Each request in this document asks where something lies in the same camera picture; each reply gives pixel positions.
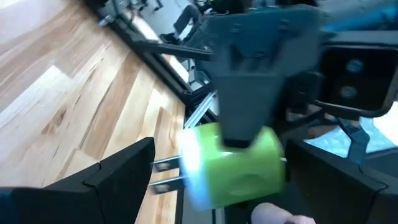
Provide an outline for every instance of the wooden floor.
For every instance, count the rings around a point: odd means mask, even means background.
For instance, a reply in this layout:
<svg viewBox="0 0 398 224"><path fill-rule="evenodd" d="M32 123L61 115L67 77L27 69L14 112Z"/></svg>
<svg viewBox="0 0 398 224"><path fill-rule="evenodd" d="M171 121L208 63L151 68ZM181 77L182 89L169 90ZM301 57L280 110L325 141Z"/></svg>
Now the wooden floor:
<svg viewBox="0 0 398 224"><path fill-rule="evenodd" d="M184 105L80 3L2 0L0 31L0 186L45 187L146 136L178 154ZM148 192L136 223L174 223L176 198Z"/></svg>

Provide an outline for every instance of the finger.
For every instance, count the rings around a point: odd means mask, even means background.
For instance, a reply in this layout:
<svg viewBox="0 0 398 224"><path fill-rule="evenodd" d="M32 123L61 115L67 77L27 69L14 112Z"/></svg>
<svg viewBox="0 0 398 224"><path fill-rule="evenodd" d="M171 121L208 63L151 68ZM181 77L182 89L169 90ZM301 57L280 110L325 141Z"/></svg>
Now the finger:
<svg viewBox="0 0 398 224"><path fill-rule="evenodd" d="M305 217L303 215L295 215L288 217L285 224L316 224L313 218Z"/></svg>
<svg viewBox="0 0 398 224"><path fill-rule="evenodd" d="M292 214L271 203L259 204L251 214L252 224L284 224Z"/></svg>

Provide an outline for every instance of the human hand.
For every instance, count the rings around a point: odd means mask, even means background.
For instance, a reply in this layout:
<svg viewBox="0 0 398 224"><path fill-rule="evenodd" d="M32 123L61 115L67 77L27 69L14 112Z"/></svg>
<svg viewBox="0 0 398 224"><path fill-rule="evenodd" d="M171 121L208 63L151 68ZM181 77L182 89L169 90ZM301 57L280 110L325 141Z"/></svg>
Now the human hand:
<svg viewBox="0 0 398 224"><path fill-rule="evenodd" d="M315 224L315 220L302 215L292 215L271 203L259 204L251 214L252 224Z"/></svg>

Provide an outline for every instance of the hardwood floorboard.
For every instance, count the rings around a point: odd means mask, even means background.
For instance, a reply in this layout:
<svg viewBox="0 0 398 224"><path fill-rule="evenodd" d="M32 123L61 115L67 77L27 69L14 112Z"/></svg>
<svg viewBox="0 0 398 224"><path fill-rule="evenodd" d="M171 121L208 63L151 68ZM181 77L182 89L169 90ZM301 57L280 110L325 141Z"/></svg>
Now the hardwood floorboard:
<svg viewBox="0 0 398 224"><path fill-rule="evenodd" d="M178 154L185 106L79 1L1 1L0 21L0 186L45 187L147 136L156 159ZM176 204L148 190L136 223L174 223Z"/></svg>

